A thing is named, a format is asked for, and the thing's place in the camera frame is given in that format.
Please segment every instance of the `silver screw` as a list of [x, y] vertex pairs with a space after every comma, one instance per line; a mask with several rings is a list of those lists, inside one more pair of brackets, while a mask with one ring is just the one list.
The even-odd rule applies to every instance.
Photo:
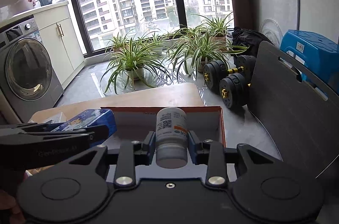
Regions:
[[133, 182], [133, 179], [128, 176], [120, 176], [115, 180], [115, 182], [117, 182], [119, 185], [129, 185]]
[[221, 176], [212, 176], [208, 179], [208, 182], [212, 185], [221, 185], [225, 183], [225, 178]]
[[174, 183], [167, 183], [166, 184], [166, 188], [168, 188], [168, 189], [172, 189], [172, 188], [174, 188], [175, 187], [175, 184]]

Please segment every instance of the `washing machine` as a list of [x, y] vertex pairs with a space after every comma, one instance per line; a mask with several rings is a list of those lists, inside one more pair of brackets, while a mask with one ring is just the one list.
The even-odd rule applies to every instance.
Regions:
[[8, 123], [28, 122], [63, 94], [32, 15], [0, 29], [0, 90], [0, 111]]

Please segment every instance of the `blue plastic stool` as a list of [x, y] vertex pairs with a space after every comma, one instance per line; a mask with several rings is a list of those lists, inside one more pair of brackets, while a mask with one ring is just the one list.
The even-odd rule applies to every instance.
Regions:
[[288, 30], [280, 50], [293, 52], [305, 66], [339, 94], [339, 46], [313, 32]]

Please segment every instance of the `white bottle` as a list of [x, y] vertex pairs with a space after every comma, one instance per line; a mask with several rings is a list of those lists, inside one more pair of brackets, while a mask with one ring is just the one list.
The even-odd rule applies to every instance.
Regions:
[[163, 168], [181, 168], [187, 164], [186, 113], [167, 107], [157, 114], [156, 163]]

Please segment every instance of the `tile floor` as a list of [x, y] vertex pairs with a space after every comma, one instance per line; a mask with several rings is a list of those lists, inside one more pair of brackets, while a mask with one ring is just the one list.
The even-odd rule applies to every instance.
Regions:
[[[116, 95], [113, 86], [111, 86], [111, 90], [109, 89], [107, 93], [104, 94], [110, 76], [109, 73], [104, 76], [100, 86], [100, 80], [106, 71], [107, 65], [108, 62], [102, 62], [84, 67], [66, 88], [63, 97], [61, 97], [56, 106], [98, 99], [108, 95]], [[171, 73], [173, 82], [170, 79], [155, 79], [148, 71], [145, 71], [144, 75], [149, 84], [157, 85], [158, 87], [182, 82], [196, 84], [205, 106], [213, 105], [222, 107], [225, 137], [228, 147], [236, 147], [238, 143], [247, 143], [276, 158], [281, 158], [271, 137], [265, 128], [248, 111], [247, 106], [244, 106], [237, 112], [230, 111], [225, 107], [222, 98], [219, 95], [213, 94], [206, 86], [204, 86], [204, 79], [201, 74], [198, 74], [198, 77], [196, 77], [195, 74], [187, 76], [183, 69], [179, 73], [178, 80], [176, 78], [176, 73]], [[123, 87], [126, 79], [127, 76], [122, 76], [118, 79], [118, 94], [134, 91], [131, 82], [126, 88]], [[135, 91], [147, 88], [148, 87], [142, 82], [135, 82]]]

